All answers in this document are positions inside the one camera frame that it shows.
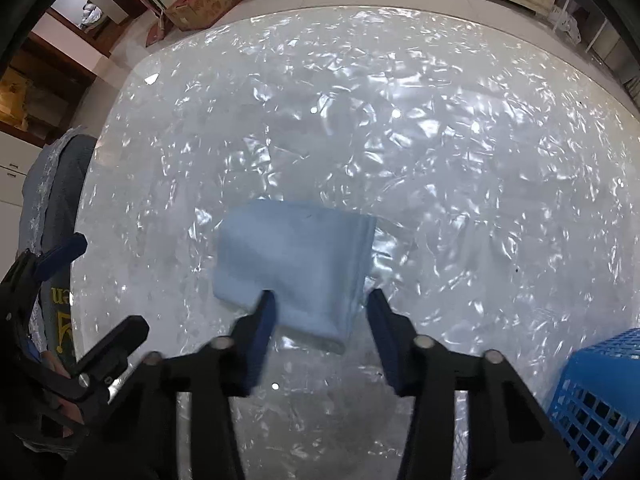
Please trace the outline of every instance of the light blue fabric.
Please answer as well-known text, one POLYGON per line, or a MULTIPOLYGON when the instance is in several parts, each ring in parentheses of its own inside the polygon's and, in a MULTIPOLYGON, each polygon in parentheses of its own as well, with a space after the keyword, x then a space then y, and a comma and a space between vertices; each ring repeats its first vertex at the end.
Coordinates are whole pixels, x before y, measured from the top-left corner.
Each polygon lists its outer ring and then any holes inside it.
POLYGON ((376 219, 306 203, 252 200, 220 225, 213 293, 245 309, 262 290, 278 322, 344 345, 362 300, 376 219))

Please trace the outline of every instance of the tiled floor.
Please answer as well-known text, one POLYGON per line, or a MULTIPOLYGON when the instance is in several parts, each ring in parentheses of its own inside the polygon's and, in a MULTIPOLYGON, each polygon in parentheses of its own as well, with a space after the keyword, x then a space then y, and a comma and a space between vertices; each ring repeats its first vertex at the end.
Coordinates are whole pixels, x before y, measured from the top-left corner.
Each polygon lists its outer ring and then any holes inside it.
MULTIPOLYGON (((244 0, 233 8, 216 25, 236 22, 252 16, 278 12, 280 10, 303 9, 322 6, 389 6, 428 10, 455 16, 497 28, 535 44, 547 52, 574 66, 618 99, 629 111, 638 112, 620 85, 609 75, 601 72, 575 49, 563 43, 549 27, 538 21, 525 9, 504 0, 244 0)), ((73 125, 83 124, 88 132, 99 136, 109 110, 116 100, 121 85, 137 63, 149 54, 180 40, 192 32, 172 32, 164 41, 145 48, 146 34, 154 21, 148 12, 137 19, 114 48, 111 58, 89 89, 78 108, 73 125)))

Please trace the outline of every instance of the cardboard box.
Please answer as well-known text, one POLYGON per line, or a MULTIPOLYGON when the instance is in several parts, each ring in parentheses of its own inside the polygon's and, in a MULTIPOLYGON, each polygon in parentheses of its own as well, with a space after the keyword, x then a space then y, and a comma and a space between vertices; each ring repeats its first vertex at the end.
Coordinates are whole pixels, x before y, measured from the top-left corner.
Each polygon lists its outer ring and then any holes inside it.
POLYGON ((209 28, 241 0, 176 0, 165 14, 180 30, 209 28))

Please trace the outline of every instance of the blue plastic basket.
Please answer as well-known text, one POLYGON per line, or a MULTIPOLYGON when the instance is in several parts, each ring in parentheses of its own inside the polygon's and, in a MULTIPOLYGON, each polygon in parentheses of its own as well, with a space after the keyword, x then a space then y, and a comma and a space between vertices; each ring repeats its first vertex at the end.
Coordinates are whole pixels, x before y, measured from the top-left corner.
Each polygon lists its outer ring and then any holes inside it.
POLYGON ((548 415, 584 480, 600 478, 640 420, 640 328, 574 352, 548 415))

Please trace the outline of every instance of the plastic wrap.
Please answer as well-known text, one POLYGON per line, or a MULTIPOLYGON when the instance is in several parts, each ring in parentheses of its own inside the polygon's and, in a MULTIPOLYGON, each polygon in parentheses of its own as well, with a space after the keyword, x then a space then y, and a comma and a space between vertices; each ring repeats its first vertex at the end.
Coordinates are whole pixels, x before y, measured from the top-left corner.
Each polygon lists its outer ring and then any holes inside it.
MULTIPOLYGON (((574 349, 638 321, 639 134, 567 63, 463 20, 341 7, 201 32, 136 67, 98 140, 78 355, 127 314, 151 327, 137 357, 226 333, 216 227, 251 198, 307 200, 377 216, 366 287, 450 349, 501 350, 544 402, 574 349)), ((276 332, 233 403, 247 477, 394 478, 411 407, 364 312, 343 355, 276 332)))

